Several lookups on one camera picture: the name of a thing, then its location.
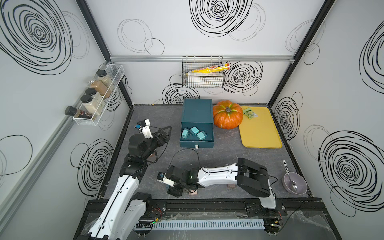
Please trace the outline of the teal plug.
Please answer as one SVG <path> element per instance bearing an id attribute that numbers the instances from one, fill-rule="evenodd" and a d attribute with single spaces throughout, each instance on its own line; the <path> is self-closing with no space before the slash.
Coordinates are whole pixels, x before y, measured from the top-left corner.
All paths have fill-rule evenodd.
<path id="1" fill-rule="evenodd" d="M 189 135 L 189 129 L 184 128 L 184 129 L 182 130 L 182 138 L 183 138 L 183 139 L 187 139 L 187 138 L 188 138 L 188 135 Z"/>
<path id="2" fill-rule="evenodd" d="M 201 131 L 197 133 L 197 138 L 199 139 L 199 141 L 203 141 L 207 138 L 207 134 L 204 131 Z"/>
<path id="3" fill-rule="evenodd" d="M 199 132 L 200 132 L 200 131 L 199 131 L 199 129 L 198 129 L 197 127 L 192 127 L 192 128 L 190 128 L 190 133 L 191 133 L 193 136 L 197 135 Z"/>

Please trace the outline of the teal drawer cabinet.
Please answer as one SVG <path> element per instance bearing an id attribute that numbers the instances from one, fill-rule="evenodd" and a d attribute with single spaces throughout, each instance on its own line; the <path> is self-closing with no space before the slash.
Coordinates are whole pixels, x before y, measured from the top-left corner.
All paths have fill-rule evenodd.
<path id="1" fill-rule="evenodd" d="M 199 141 L 197 135 L 190 133 L 190 128 L 197 127 L 199 131 L 204 131 L 207 138 Z M 182 130 L 189 129 L 187 139 L 182 138 Z M 182 148 L 213 148 L 214 140 L 214 116 L 213 103 L 211 99 L 186 99 L 183 104 L 183 114 L 181 119 L 180 147 Z"/>

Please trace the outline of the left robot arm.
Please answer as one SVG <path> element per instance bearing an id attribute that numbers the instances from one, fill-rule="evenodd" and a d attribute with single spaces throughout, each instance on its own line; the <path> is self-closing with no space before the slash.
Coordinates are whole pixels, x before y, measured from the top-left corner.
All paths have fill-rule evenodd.
<path id="1" fill-rule="evenodd" d="M 136 128 L 139 133 L 129 139 L 129 153 L 111 198 L 87 233 L 75 237 L 77 240 L 125 240 L 147 212 L 152 196 L 138 193 L 137 188 L 152 165 L 149 157 L 155 155 L 159 160 L 157 148 L 168 145 L 172 127 L 158 128 L 151 133 L 151 126 L 140 121 Z"/>

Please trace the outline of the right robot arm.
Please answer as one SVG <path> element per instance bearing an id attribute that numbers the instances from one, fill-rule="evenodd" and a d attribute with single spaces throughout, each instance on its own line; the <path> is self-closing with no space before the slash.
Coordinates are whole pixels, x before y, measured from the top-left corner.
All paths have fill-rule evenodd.
<path id="1" fill-rule="evenodd" d="M 259 198 L 265 209 L 277 207 L 268 169 L 250 160 L 239 158 L 235 164 L 218 168 L 183 170 L 171 165 L 166 173 L 158 173 L 157 181 L 169 186 L 168 194 L 180 197 L 184 190 L 192 192 L 213 185 L 236 185 Z"/>

